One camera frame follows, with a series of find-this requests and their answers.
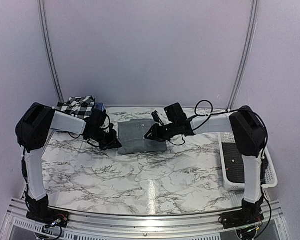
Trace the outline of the grey long sleeve shirt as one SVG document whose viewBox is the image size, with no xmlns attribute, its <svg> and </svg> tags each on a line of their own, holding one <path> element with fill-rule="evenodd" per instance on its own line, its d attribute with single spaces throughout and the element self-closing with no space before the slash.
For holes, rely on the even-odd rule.
<svg viewBox="0 0 300 240">
<path fill-rule="evenodd" d="M 118 140 L 122 147 L 118 149 L 120 155 L 148 152 L 166 152 L 166 142 L 145 139 L 145 134 L 155 124 L 152 119 L 131 119 L 118 123 Z"/>
</svg>

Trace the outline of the blue shirt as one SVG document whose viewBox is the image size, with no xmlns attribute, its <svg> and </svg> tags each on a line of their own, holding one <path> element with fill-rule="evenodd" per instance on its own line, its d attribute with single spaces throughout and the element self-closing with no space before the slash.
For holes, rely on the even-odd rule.
<svg viewBox="0 0 300 240">
<path fill-rule="evenodd" d="M 102 102 L 95 102 L 93 108 L 98 110 L 98 111 L 102 111 L 102 112 L 104 112 L 106 110 L 106 106 Z"/>
</svg>

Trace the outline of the black white plaid shirt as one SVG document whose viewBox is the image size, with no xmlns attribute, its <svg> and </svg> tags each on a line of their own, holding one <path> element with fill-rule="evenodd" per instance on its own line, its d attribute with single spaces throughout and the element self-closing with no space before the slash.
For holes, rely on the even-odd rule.
<svg viewBox="0 0 300 240">
<path fill-rule="evenodd" d="M 70 97 L 67 102 L 59 102 L 55 109 L 66 115 L 79 119 L 89 118 L 95 106 L 95 99 L 90 95 L 86 97 Z"/>
</svg>

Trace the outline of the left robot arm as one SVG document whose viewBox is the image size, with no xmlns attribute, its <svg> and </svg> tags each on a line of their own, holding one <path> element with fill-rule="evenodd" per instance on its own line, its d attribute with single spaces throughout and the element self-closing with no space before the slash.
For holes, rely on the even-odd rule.
<svg viewBox="0 0 300 240">
<path fill-rule="evenodd" d="M 91 116 L 81 119 L 52 107 L 35 102 L 15 128 L 17 142 L 22 148 L 22 175 L 26 183 L 25 201 L 31 216 L 48 223 L 57 212 L 49 207 L 42 170 L 42 156 L 50 130 L 82 136 L 86 141 L 98 143 L 100 150 L 121 148 L 114 125 L 104 111 L 93 109 Z"/>
</svg>

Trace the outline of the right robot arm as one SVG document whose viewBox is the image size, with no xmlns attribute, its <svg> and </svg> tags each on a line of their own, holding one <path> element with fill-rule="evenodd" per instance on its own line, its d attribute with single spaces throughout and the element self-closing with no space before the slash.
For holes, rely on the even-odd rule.
<svg viewBox="0 0 300 240">
<path fill-rule="evenodd" d="M 154 111 L 152 117 L 155 123 L 145 134 L 145 139 L 169 142 L 178 135 L 188 137 L 205 133 L 233 133 L 244 166 L 244 194 L 237 219 L 242 224 L 250 223 L 260 212 L 264 201 L 262 156 L 267 146 L 268 131 L 259 115 L 247 105 L 219 113 L 195 113 L 191 117 L 187 117 L 179 103 L 165 107 L 164 111 L 170 123 L 163 124 Z"/>
</svg>

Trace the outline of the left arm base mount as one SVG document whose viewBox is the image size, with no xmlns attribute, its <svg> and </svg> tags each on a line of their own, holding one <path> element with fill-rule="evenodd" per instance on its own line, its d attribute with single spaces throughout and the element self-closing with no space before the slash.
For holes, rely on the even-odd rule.
<svg viewBox="0 0 300 240">
<path fill-rule="evenodd" d="M 66 228 L 68 225 L 70 213 L 68 211 L 49 207 L 44 207 L 42 210 L 37 210 L 29 206 L 26 217 L 30 220 L 43 223 L 48 228 L 56 226 Z"/>
</svg>

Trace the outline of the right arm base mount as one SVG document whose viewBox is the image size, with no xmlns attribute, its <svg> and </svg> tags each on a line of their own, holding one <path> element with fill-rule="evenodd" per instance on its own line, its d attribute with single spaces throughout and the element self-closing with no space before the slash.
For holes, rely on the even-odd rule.
<svg viewBox="0 0 300 240">
<path fill-rule="evenodd" d="M 218 219 L 219 223 L 223 225 L 224 229 L 261 223 L 263 220 L 264 215 L 261 209 L 253 212 L 250 208 L 224 212 Z"/>
</svg>

